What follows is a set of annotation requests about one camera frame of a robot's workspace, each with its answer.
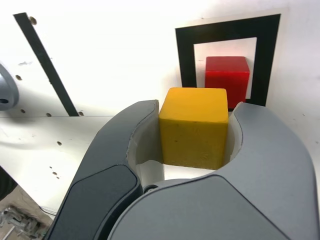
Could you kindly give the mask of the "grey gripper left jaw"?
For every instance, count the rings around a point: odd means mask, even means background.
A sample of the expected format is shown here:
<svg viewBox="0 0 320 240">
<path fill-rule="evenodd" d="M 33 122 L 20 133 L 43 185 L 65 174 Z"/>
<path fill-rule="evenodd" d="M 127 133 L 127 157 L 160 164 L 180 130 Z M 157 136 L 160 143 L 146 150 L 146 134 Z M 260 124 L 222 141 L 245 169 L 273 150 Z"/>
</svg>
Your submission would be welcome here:
<svg viewBox="0 0 320 240">
<path fill-rule="evenodd" d="M 139 101 L 98 131 L 47 239 L 107 239 L 122 212 L 143 195 L 143 187 L 163 179 L 159 102 Z"/>
</svg>

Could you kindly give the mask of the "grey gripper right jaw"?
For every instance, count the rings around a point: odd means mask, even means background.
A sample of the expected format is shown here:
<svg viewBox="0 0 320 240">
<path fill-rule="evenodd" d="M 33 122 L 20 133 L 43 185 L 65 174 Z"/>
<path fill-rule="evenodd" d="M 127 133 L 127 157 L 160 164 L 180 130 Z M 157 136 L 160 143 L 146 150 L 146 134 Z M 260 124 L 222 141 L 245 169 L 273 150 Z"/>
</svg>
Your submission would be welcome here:
<svg viewBox="0 0 320 240">
<path fill-rule="evenodd" d="M 269 109 L 240 103 L 235 156 L 222 168 L 133 202 L 111 240 L 317 240 L 315 168 L 302 141 Z"/>
</svg>

